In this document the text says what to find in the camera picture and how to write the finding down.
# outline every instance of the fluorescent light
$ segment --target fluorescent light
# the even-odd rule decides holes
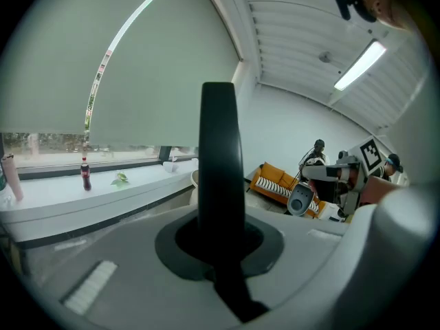
[[[126,32],[126,30],[130,27],[130,25],[134,22],[134,20],[136,20],[136,18],[140,15],[140,13],[142,11],[144,11],[144,9],[150,5],[150,3],[153,2],[153,0],[145,0],[141,6],[139,6],[135,12],[133,12],[131,14],[131,16],[129,17],[129,19],[127,19],[124,23],[124,25],[121,27],[121,29],[119,30],[119,32],[116,34],[115,38],[113,39],[113,41],[111,42],[110,46],[109,46],[109,50],[113,51],[116,48],[116,45],[118,45],[119,41],[121,40],[122,36],[124,35],[124,33]]]
[[[345,75],[335,83],[335,88],[340,91],[347,88],[353,81],[357,80],[366,70],[373,66],[385,51],[386,48],[381,43],[373,41]]]

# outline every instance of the ceiling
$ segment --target ceiling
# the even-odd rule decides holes
[[[334,108],[383,135],[407,106],[428,58],[417,38],[351,11],[340,17],[334,0],[245,0],[242,20],[254,28],[260,83],[286,89]],[[334,88],[372,39],[387,52],[344,91]],[[318,57],[331,54],[331,62]]]

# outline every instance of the window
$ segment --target window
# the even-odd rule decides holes
[[[198,146],[174,146],[171,148],[171,157],[187,157],[199,154]]]
[[[90,145],[84,135],[3,133],[3,150],[13,153],[17,168],[157,159],[160,146]]]

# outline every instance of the orange sofa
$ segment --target orange sofa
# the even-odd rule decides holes
[[[265,178],[266,180],[269,180],[270,182],[273,182],[277,185],[279,185],[282,190],[282,194],[278,194],[269,190],[266,190],[262,187],[257,186],[257,182],[259,182],[260,177]],[[255,190],[258,193],[261,193],[262,195],[265,195],[269,198],[275,199],[276,201],[279,201],[282,204],[287,205],[287,202],[289,201],[289,195],[290,192],[294,189],[295,185],[298,183],[298,180],[295,177],[292,177],[291,175],[287,174],[285,171],[276,168],[275,166],[272,166],[271,164],[268,164],[265,162],[263,165],[260,165],[260,167],[256,170],[254,174],[254,178],[252,179],[250,183],[250,189]],[[313,200],[315,203],[318,204],[319,211],[321,212],[322,209],[324,209],[325,202],[320,201],[317,197],[314,197]],[[311,215],[313,217],[317,217],[319,215],[316,214],[313,210],[308,209],[307,211],[308,215]]]

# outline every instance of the soda bottle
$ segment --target soda bottle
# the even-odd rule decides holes
[[[82,164],[81,164],[82,185],[84,186],[85,190],[91,190],[90,167],[85,160],[86,157],[82,157]]]

